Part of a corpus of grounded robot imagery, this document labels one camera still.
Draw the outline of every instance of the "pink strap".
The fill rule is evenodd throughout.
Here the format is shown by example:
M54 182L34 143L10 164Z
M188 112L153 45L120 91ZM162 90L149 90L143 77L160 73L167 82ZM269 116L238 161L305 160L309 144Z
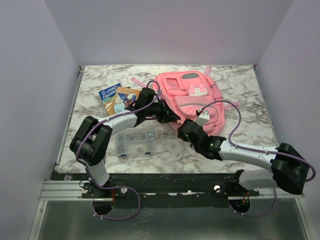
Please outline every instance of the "pink strap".
M206 89L205 89L205 87L204 87L203 84L200 84L200 85L199 85L199 88L200 88L200 92L201 92L201 93L204 93L204 92L206 91Z
M142 88L146 88L147 85L145 85L144 83L142 83L141 81L139 81L138 79L136 79L135 77L131 78L131 81L135 82L136 84L138 84L140 87Z
M195 87L193 85L189 85L189 91L191 94L195 94L196 91L195 91Z
M210 71L211 71L211 67L207 66L206 69L204 70L204 75L209 76Z
M232 102L234 105L236 105L237 107L238 106L240 106L240 102L238 102L238 101L233 101ZM228 110L228 109L230 109L230 108L233 108L234 106L232 106L231 104L226 104L226 105L224 105L224 110Z

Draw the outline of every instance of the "gray metal panel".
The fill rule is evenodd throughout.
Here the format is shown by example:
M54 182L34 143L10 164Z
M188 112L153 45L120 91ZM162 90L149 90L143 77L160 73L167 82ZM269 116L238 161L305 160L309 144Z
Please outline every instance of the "gray metal panel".
M261 213L272 199L255 199L250 213ZM114 217L133 209L115 209ZM49 202L40 240L304 240L294 198L279 199L275 212L261 218L234 214L229 208L143 208L127 221L93 217L92 203Z
M35 240L39 238L39 234L46 214L47 204L47 201L39 201L37 210L35 212L32 229L29 235L29 240Z

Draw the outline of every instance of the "book cover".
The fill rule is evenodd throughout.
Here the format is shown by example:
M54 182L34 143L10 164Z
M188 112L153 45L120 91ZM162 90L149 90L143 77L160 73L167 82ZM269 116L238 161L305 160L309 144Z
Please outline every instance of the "book cover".
M112 109L115 114L122 112L139 97L140 90L127 87L118 87L113 99Z
M111 87L108 87L105 90L102 90L99 92L100 98L102 100L102 103L105 107L105 110L106 110L108 116L116 114L112 108L112 104L114 102L114 99L115 99L115 96L117 93L117 89L119 87L121 87L120 83L113 85Z

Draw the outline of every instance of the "white wall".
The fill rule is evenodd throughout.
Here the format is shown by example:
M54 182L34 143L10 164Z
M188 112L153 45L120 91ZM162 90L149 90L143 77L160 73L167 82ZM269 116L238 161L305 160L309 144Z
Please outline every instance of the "white wall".
M257 64L293 0L45 0L80 65Z
M319 0L293 2L257 73L279 140L292 144L320 172ZM314 226L320 226L319 176L304 192Z
M0 7L0 233L28 238L79 68L42 0Z

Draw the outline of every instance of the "marble surface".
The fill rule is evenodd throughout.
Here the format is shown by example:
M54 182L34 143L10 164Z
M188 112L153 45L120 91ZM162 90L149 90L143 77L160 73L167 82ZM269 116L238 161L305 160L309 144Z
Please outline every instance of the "marble surface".
M141 89L130 79L135 77L147 83L164 72L195 70L204 73L207 66L176 65L114 65L85 67L78 91L74 111L71 116L67 137L62 151L59 173L84 173L69 145L83 119L91 115L95 118L107 116L99 91L121 83L124 87ZM210 76L220 88L223 98L240 102L242 123L233 140L238 143L257 146L275 146L275 138L268 118L266 106L258 86L252 65L212 66ZM238 122L237 112L230 108L225 112L226 123L220 136L228 137ZM233 173L239 169L253 170L259 167L235 162L209 160L194 152L190 145L177 138L177 133L169 124L160 125L154 120L145 121L138 128L150 126L156 129L155 155L137 157L115 156L115 139L110 139L105 156L105 166L110 173Z

